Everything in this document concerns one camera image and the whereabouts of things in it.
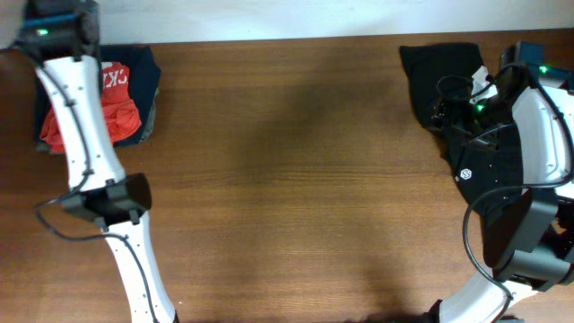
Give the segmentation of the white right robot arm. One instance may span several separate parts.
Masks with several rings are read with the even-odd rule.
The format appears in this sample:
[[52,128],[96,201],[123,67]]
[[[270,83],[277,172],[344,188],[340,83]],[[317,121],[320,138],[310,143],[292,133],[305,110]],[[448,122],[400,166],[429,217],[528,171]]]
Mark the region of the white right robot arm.
[[523,179],[469,204],[519,194],[500,216],[484,215],[484,262],[465,247],[476,272],[439,303],[439,322],[497,322],[514,303],[573,281],[573,75],[545,66],[543,52],[518,42],[464,99],[473,108],[468,145],[488,149],[489,134],[516,128]]

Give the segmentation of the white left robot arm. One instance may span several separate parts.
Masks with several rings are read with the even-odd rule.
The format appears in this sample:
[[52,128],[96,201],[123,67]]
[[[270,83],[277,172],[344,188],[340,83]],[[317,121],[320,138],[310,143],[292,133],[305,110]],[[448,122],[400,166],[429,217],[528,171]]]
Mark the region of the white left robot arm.
[[[14,44],[34,63],[48,95],[68,169],[68,193],[36,204],[37,219],[63,240],[108,244],[132,321],[178,321],[152,248],[149,182],[142,173],[126,174],[110,141],[100,103],[104,81],[98,4],[30,0],[23,7]],[[54,204],[94,224],[100,233],[85,238],[58,231],[41,213],[43,207]]]

